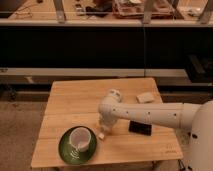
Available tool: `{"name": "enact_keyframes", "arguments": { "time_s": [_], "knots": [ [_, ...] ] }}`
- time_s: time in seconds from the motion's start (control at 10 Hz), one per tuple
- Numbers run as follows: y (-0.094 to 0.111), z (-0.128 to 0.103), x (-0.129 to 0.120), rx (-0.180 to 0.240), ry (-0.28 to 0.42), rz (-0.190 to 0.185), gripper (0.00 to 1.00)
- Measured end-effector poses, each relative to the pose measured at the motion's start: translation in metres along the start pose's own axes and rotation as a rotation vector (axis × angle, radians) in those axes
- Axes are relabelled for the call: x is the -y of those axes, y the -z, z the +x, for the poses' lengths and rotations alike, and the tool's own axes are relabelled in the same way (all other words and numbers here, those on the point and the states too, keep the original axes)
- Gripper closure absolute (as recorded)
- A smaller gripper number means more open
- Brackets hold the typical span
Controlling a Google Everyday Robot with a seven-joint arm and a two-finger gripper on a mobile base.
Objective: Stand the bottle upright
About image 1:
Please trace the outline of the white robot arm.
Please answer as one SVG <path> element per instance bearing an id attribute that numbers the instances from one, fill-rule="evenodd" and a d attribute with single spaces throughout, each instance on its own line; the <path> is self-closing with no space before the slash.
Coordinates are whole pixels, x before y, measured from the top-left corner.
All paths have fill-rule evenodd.
<path id="1" fill-rule="evenodd" d="M 187 171 L 213 169 L 213 100 L 192 103 L 122 103 L 121 93 L 111 89 L 98 106 L 100 125 L 111 130 L 118 119 L 177 128 L 190 132 Z"/>

